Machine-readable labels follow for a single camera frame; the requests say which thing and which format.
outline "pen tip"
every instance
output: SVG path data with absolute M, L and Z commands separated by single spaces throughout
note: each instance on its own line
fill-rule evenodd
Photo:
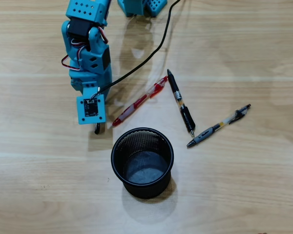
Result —
M 189 144 L 187 145 L 187 148 L 188 148 L 188 149 L 189 149 L 189 148 L 192 148 L 192 147 L 195 146 L 195 145 L 196 145 L 195 140 L 192 140 L 192 141 L 190 141 Z

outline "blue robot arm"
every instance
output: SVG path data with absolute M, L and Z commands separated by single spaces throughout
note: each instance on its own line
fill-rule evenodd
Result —
M 100 28 L 107 26 L 110 0 L 71 0 L 66 12 L 70 21 L 62 25 L 62 34 L 71 62 L 71 85 L 82 93 L 77 97 L 80 124 L 105 122 L 105 99 L 108 93 L 90 97 L 99 87 L 112 82 L 109 46 L 101 37 Z

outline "blue plastic bracket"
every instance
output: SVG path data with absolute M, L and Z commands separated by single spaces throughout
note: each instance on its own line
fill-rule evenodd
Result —
M 145 9 L 155 17 L 167 4 L 167 0 L 118 0 L 118 4 L 127 17 L 144 15 Z
M 105 117 L 105 102 L 104 95 L 97 95 L 93 101 L 97 102 L 98 115 L 87 117 L 85 114 L 84 103 L 91 98 L 91 96 L 98 92 L 98 87 L 95 82 L 84 82 L 84 93 L 83 96 L 77 97 L 77 111 L 78 111 L 78 123 L 79 124 L 91 124 L 91 123 L 104 123 L 106 122 Z

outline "black mesh cup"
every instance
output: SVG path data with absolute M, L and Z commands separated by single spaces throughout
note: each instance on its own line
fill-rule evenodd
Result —
M 139 198 L 152 198 L 169 184 L 174 152 L 162 133 L 151 128 L 136 128 L 117 140 L 111 162 L 128 192 Z

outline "gray pen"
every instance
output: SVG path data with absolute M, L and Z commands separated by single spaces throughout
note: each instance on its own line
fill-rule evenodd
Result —
M 190 141 L 189 144 L 187 145 L 187 147 L 192 148 L 193 146 L 201 143 L 203 140 L 206 140 L 207 138 L 209 138 L 214 132 L 221 129 L 226 124 L 232 124 L 232 123 L 238 121 L 239 119 L 241 119 L 242 117 L 244 117 L 246 115 L 246 113 L 248 112 L 248 109 L 250 107 L 251 107 L 251 104 L 243 107 L 240 110 L 235 111 L 232 116 L 226 118 L 225 120 L 223 120 L 220 123 L 217 123 L 215 126 L 206 129 L 200 135 L 198 135 L 192 141 Z

